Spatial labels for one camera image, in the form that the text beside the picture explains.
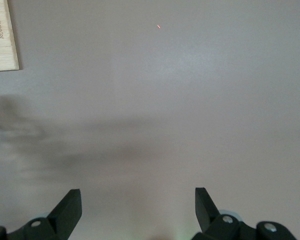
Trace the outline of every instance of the black robot arm part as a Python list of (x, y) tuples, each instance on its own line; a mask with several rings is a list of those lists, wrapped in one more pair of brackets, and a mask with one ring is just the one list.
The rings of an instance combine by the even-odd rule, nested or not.
[(254, 229), (234, 216), (220, 214), (205, 188), (195, 189), (195, 214), (202, 232), (192, 240), (297, 240), (277, 222), (261, 221)]
[(70, 190), (47, 217), (38, 217), (7, 234), (0, 226), (0, 240), (67, 240), (82, 215), (81, 193)]
[[(192, 240), (296, 240), (277, 222), (262, 221), (252, 228), (234, 216), (220, 214), (205, 188), (195, 189), (195, 214), (202, 232)], [(0, 226), (0, 240), (67, 240), (81, 215), (80, 190), (73, 189), (47, 217), (33, 219), (9, 234)]]

